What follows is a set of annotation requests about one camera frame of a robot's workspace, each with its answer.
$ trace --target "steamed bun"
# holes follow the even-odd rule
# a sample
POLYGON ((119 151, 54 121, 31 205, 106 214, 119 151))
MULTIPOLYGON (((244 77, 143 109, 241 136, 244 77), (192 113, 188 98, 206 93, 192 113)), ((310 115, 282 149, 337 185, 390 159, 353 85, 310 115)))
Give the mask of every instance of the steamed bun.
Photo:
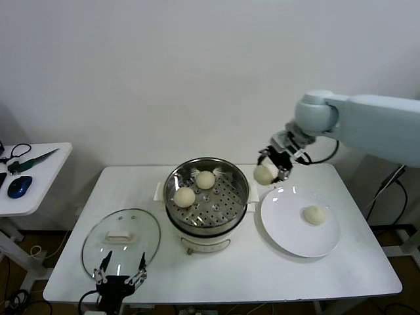
POLYGON ((320 225, 326 221, 326 210, 322 207, 311 205, 303 211, 303 217, 313 225, 320 225))
POLYGON ((193 189, 188 187, 179 188, 173 195, 173 202, 180 208, 191 207, 196 201, 196 195, 193 189))
POLYGON ((202 171, 202 172, 199 172, 197 176, 196 184, 198 188, 206 190, 213 187, 215 184, 215 181, 216 179, 212 172, 202 171))

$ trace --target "computer mouse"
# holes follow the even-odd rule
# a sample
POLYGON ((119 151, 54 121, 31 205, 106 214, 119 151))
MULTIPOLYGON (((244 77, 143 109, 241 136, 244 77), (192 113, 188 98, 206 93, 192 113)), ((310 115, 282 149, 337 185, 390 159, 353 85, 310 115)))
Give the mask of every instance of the computer mouse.
POLYGON ((7 195, 13 199, 22 197, 31 186, 31 183, 31 176, 21 176, 16 178, 10 183, 9 189, 7 190, 7 195))

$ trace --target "cable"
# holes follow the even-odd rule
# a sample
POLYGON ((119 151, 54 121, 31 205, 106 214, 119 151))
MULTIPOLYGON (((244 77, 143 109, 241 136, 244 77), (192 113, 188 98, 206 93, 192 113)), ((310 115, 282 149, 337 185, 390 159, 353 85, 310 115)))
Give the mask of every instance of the cable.
POLYGON ((333 158, 335 156, 335 154, 337 154, 337 151, 339 150, 339 147, 340 147, 340 142, 338 140, 336 140, 334 151, 329 156, 327 156, 325 159, 321 159, 319 161, 313 161, 311 164, 320 164, 320 163, 326 162, 329 159, 333 158))
POLYGON ((81 310, 81 303, 83 302, 83 299, 85 297, 87 297, 88 295, 91 295, 91 294, 94 294, 94 293, 98 293, 98 291, 97 290, 92 290, 92 291, 86 292, 85 294, 83 294, 81 296, 81 298, 79 300, 79 303, 77 304, 77 311, 79 312, 79 315, 83 315, 83 312, 81 310))
POLYGON ((7 289, 9 288, 9 280, 11 279, 11 260, 7 258, 7 280, 6 280, 6 288, 5 288, 5 298, 3 299, 5 302, 7 299, 7 289))
POLYGON ((30 145, 30 144, 28 144, 28 143, 20 143, 20 144, 17 144, 16 146, 14 146, 13 147, 13 149, 12 149, 12 152, 10 153, 10 157, 2 157, 1 159, 0 159, 0 163, 3 163, 3 164, 6 164, 7 162, 9 162, 11 159, 13 159, 13 158, 20 158, 21 156, 24 156, 25 154, 27 154, 30 150, 32 150, 32 146, 30 145), (23 152, 23 153, 21 153, 21 154, 18 154, 17 156, 16 155, 14 155, 13 153, 14 153, 14 151, 19 147, 19 146, 27 146, 28 147, 28 149, 25 151, 25 152, 23 152))
POLYGON ((408 305, 405 305, 405 304, 402 304, 402 303, 391 303, 391 304, 388 304, 388 305, 385 307, 385 315, 387 315, 387 314, 388 314, 388 309, 389 309, 390 307, 392 307, 392 306, 404 307, 404 308, 406 308, 406 309, 408 309, 408 310, 410 310, 410 311, 412 311, 412 312, 414 312, 414 313, 416 313, 416 314, 420 315, 420 312, 419 312, 419 311, 415 310, 415 309, 414 309, 414 308, 412 308, 411 306, 408 306, 408 305))
POLYGON ((388 188, 388 186, 392 183, 392 181, 394 180, 394 178, 397 176, 397 174, 400 173, 400 171, 405 168, 406 166, 403 164, 401 165, 399 168, 397 168, 397 170, 394 172, 393 176, 390 178, 390 180, 387 182, 387 184, 380 190, 378 191, 378 193, 376 193, 375 197, 365 206, 365 209, 367 207, 369 207, 372 203, 375 202, 375 200, 385 191, 385 189, 388 188))
POLYGON ((376 305, 376 303, 374 303, 371 299, 367 299, 379 312, 381 312, 381 314, 386 315, 386 313, 382 310, 382 308, 380 308, 379 306, 376 305))
MULTIPOLYGON (((48 258, 51 258, 52 256, 55 256, 59 251, 60 251, 60 249, 61 249, 61 247, 63 246, 63 244, 64 244, 64 241, 66 240, 66 236, 68 235, 70 233, 70 230, 68 230, 65 234, 64 234, 64 237, 63 237, 63 240, 61 241, 61 244, 60 244, 60 246, 58 246, 58 248, 56 249, 56 251, 54 252, 54 253, 52 253, 51 255, 48 255, 48 256, 46 256, 46 257, 44 257, 43 259, 48 259, 48 258)), ((37 258, 37 255, 38 254, 40 254, 40 252, 42 252, 42 247, 40 246, 40 245, 34 245, 34 246, 32 246, 31 247, 31 249, 30 249, 30 257, 33 257, 33 258, 35 258, 35 259, 38 259, 37 258), (32 253, 32 251, 33 251, 33 249, 35 249, 35 248, 38 248, 39 249, 39 251, 37 251, 35 254, 34 253, 32 253)))
MULTIPOLYGON (((397 216, 397 218, 392 222, 390 225, 395 225, 402 217, 402 215, 406 212, 407 204, 408 204, 408 194, 407 190, 404 187, 404 185, 400 182, 400 180, 396 179, 395 184, 399 185, 401 187, 403 193, 404 193, 404 205, 402 207, 401 213, 397 216)), ((372 206, 370 207, 369 213, 367 214, 366 220, 369 220, 370 215, 372 214, 373 208, 375 207, 376 201, 372 203, 372 206)))
POLYGON ((224 313, 224 315, 228 315, 231 311, 233 311, 235 308, 237 308, 239 306, 239 304, 235 305, 234 307, 232 307, 230 310, 228 310, 226 313, 224 313))
POLYGON ((398 179, 395 181, 395 183, 399 185, 399 187, 401 187, 402 191, 404 192, 405 201, 404 201, 404 206, 402 207, 400 215, 395 219, 395 221, 391 225, 395 225, 398 222, 398 220, 401 219, 402 215, 406 211, 407 203, 408 203, 408 194, 407 194, 406 188, 404 187, 403 184, 401 184, 401 182, 398 179))
POLYGON ((250 313, 252 313, 253 311, 255 311, 255 310, 258 310, 259 308, 261 308, 261 307, 263 307, 264 305, 266 305, 267 303, 264 303, 264 304, 262 304, 262 305, 260 305, 260 306, 257 306, 256 308, 253 308, 252 310, 250 310, 246 315, 250 315, 250 313))
POLYGON ((8 315, 23 313, 29 306, 29 301, 30 294, 26 290, 18 290, 9 297, 5 313, 8 315))
POLYGON ((49 308, 50 308, 50 315, 53 315, 53 306, 51 305, 50 302, 44 301, 44 300, 42 300, 42 301, 34 301, 34 302, 29 303, 28 306, 26 307, 26 309, 28 309, 29 306, 34 305, 34 304, 38 304, 38 303, 45 303, 46 305, 48 305, 49 308))

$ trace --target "stainless steel pot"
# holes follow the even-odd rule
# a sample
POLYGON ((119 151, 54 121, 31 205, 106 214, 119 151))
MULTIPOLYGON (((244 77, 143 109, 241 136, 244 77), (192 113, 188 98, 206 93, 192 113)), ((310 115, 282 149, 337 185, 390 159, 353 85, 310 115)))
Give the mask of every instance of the stainless steel pot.
POLYGON ((235 228, 247 210, 248 181, 235 165, 215 157, 192 159, 179 165, 167 178, 163 187, 166 211, 172 223, 182 232, 199 238, 213 238, 235 228), (202 190, 196 186, 200 171, 215 175, 215 185, 202 190), (177 207, 174 193, 190 187, 196 202, 189 208, 177 207))

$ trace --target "small white table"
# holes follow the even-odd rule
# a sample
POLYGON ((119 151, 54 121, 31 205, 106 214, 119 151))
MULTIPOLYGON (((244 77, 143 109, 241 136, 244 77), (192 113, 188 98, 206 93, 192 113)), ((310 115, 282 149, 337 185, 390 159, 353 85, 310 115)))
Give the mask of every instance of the small white table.
MULTIPOLYGON (((36 158, 47 152, 59 148, 54 154, 49 156, 45 161, 33 166, 31 169, 23 172, 21 175, 10 176, 7 172, 6 165, 0 164, 0 173, 7 172, 7 178, 0 188, 0 251, 2 255, 8 256, 16 264, 28 271, 21 288, 30 291, 34 281, 46 280, 52 272, 42 266, 42 260, 46 252, 40 253, 37 258, 30 257, 24 250, 17 246, 14 241, 22 241, 23 235, 17 231, 13 224, 7 220, 7 217, 17 217, 30 215, 35 212, 45 195, 47 194, 51 184, 54 182, 58 172, 61 170, 64 162, 67 160, 72 145, 67 142, 48 143, 48 144, 31 144, 30 152, 19 158, 19 162, 25 162, 29 159, 36 158), (7 188, 10 183, 19 176, 29 175, 33 177, 33 181, 28 191, 18 199, 9 198, 7 188)), ((10 152, 14 146, 6 146, 3 156, 10 156, 10 152)))
MULTIPOLYGON (((252 179, 254 165, 239 167, 252 179)), ((103 217, 128 208, 145 209, 157 218, 161 244, 148 266, 148 279, 135 294, 125 298, 127 304, 322 300, 388 295, 402 290, 398 276, 331 165, 296 165, 290 179, 281 183, 316 191, 335 208, 341 239, 331 254, 320 259, 296 257, 279 249, 264 233, 258 211, 245 215, 224 251, 187 255, 174 237, 164 204, 153 200, 156 184, 173 169, 156 166, 103 170, 44 290, 46 300, 76 303, 84 292, 95 289, 81 264, 83 241, 103 217)), ((260 196, 270 189, 258 185, 260 196)), ((94 295, 86 298, 88 303, 95 301, 94 295)), ((336 303, 326 314, 344 312, 351 304, 354 302, 343 308, 336 303)))

